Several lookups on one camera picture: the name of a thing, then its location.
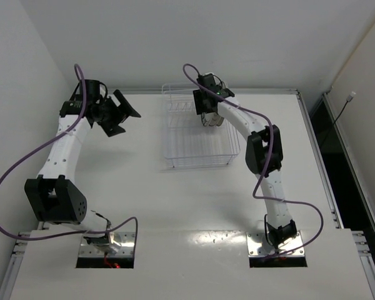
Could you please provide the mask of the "white plate with dark rim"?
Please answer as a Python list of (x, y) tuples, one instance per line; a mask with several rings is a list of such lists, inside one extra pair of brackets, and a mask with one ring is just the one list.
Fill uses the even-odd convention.
[(218, 121), (218, 116), (220, 116), (220, 115), (218, 115), (216, 113), (213, 113), (212, 126), (216, 126), (216, 123)]

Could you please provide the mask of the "plate with green lettering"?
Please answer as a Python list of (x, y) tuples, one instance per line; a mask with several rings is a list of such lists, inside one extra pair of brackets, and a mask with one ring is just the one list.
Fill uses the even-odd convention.
[(212, 126), (213, 113), (202, 113), (201, 122), (204, 127)]

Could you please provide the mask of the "plate with orange sunburst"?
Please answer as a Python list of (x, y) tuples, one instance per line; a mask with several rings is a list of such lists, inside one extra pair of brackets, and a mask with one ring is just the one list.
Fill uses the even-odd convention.
[[(225, 82), (224, 82), (224, 81), (220, 81), (220, 85), (221, 85), (221, 87), (222, 87), (223, 89), (225, 89), (225, 88), (226, 88), (226, 84), (225, 84)], [(221, 125), (222, 125), (222, 123), (223, 123), (223, 121), (224, 121), (224, 118), (223, 118), (223, 117), (221, 117), (221, 116), (218, 116), (218, 119), (217, 119), (217, 123), (216, 123), (216, 126), (221, 126)]]

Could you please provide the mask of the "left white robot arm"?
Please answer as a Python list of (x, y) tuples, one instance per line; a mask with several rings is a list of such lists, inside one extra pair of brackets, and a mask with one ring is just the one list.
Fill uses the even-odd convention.
[(98, 80), (77, 84), (59, 111), (57, 139), (37, 177), (28, 179), (24, 190), (38, 221), (81, 231), (88, 245), (105, 254), (121, 249), (121, 237), (111, 222), (90, 210), (84, 194), (75, 185), (75, 173), (83, 142), (94, 124), (113, 137), (125, 132), (120, 125), (140, 114), (120, 90), (108, 94)]

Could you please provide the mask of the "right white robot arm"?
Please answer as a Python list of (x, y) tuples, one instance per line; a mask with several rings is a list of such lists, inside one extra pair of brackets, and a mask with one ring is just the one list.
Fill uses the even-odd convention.
[(279, 128), (263, 114), (240, 106), (236, 95), (216, 83), (212, 73), (198, 74), (193, 82), (196, 114), (204, 126), (215, 126), (227, 120), (246, 140), (245, 162), (257, 177), (253, 197), (266, 205), (266, 239), (274, 248), (297, 234), (296, 223), (285, 201), (281, 182), (283, 147)]

